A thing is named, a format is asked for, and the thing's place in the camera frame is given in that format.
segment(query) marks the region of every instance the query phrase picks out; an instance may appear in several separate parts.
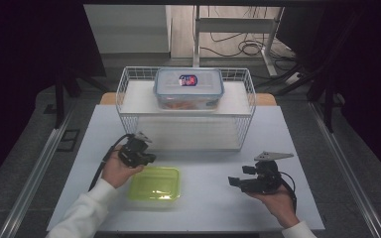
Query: gray floor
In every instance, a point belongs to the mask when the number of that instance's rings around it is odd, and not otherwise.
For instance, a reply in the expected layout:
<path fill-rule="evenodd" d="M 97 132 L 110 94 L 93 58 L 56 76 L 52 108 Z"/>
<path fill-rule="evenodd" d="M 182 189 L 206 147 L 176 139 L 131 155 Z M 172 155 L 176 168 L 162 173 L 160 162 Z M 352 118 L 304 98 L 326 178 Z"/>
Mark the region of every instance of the gray floor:
<path fill-rule="evenodd" d="M 190 59 L 165 59 L 157 56 L 103 56 L 103 59 L 107 78 L 97 79 L 113 90 L 117 86 L 123 66 L 191 66 Z M 267 76 L 265 65 L 259 60 L 203 59 L 201 66 L 248 67 L 253 75 Z M 264 81 L 265 79 L 254 77 L 254 83 Z M 98 104 L 102 95 L 102 92 L 82 80 L 78 82 L 82 93 L 76 99 L 75 112 L 67 126 L 69 130 L 79 130 L 78 142 L 74 145 L 72 152 L 55 153 L 16 237 L 44 237 L 47 234 L 47 224 L 64 188 L 65 180 L 75 159 L 93 108 Z M 258 91 L 273 91 L 283 86 L 284 83 L 281 82 L 272 87 L 260 87 Z M 318 237 L 373 237 L 361 211 L 352 198 L 323 134 L 318 128 L 318 123 L 305 97 L 308 89 L 309 85 L 307 84 L 287 95 L 276 97 L 276 99 L 283 110 L 326 229 L 325 231 L 315 231 L 315 234 Z M 53 88 L 44 90 L 38 95 L 36 111 L 30 123 L 0 169 L 0 229 L 53 130 L 55 114 L 44 114 L 44 111 L 48 104 L 54 103 Z M 338 108 L 335 108 L 333 112 L 333 126 L 335 137 L 381 219 L 381 164 L 379 160 L 347 125 Z M 69 146 L 69 142 L 59 145 L 61 149 Z M 257 234 L 192 235 L 191 237 L 195 236 L 258 237 Z M 178 237 L 178 235 L 97 234 L 96 237 Z M 265 233 L 261 237 L 282 236 L 276 232 Z"/>

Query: wire basket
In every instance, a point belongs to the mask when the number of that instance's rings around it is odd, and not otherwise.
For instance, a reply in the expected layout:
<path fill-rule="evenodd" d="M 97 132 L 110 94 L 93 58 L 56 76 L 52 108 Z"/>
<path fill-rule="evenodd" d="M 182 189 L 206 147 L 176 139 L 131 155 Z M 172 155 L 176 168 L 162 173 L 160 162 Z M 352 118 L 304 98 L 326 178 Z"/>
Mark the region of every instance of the wire basket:
<path fill-rule="evenodd" d="M 153 93 L 161 67 L 125 67 L 116 108 L 126 133 L 142 131 L 154 151 L 240 151 L 256 109 L 247 68 L 219 68 L 224 95 L 215 112 L 177 112 L 158 108 Z"/>

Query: green plastic tray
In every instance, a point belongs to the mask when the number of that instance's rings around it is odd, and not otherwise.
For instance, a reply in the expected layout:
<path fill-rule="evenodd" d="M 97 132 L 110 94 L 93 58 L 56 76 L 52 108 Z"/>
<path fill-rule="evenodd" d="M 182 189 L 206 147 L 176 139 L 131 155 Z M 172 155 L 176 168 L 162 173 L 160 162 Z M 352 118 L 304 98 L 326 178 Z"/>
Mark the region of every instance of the green plastic tray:
<path fill-rule="evenodd" d="M 128 198 L 132 200 L 176 200 L 180 196 L 178 169 L 146 167 L 132 177 Z"/>

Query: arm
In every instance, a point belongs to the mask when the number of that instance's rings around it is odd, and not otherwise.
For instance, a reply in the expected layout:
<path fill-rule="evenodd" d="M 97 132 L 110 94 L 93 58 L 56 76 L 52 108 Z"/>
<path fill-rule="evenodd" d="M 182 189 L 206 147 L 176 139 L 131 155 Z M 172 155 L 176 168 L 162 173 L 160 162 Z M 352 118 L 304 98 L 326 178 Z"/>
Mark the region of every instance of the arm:
<path fill-rule="evenodd" d="M 108 206 L 118 195 L 116 188 L 143 169 L 143 166 L 126 167 L 113 152 L 95 187 L 79 196 L 47 237 L 92 237 L 106 218 Z"/>
<path fill-rule="evenodd" d="M 305 221 L 300 221 L 296 216 L 289 192 L 281 185 L 274 194 L 247 193 L 264 203 L 280 225 L 285 229 L 283 235 L 286 238 L 314 238 L 316 237 L 309 229 Z"/>

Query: plastic container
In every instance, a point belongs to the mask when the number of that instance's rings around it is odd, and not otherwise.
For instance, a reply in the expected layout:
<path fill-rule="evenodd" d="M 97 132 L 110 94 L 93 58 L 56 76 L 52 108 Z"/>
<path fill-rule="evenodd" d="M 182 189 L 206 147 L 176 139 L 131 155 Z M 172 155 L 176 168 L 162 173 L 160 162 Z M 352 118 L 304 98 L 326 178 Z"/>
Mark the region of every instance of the plastic container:
<path fill-rule="evenodd" d="M 215 110 L 224 93 L 221 71 L 215 68 L 161 68 L 154 92 L 161 109 Z"/>
<path fill-rule="evenodd" d="M 146 167 L 132 177 L 128 198 L 141 201 L 174 201 L 180 196 L 178 169 Z"/>

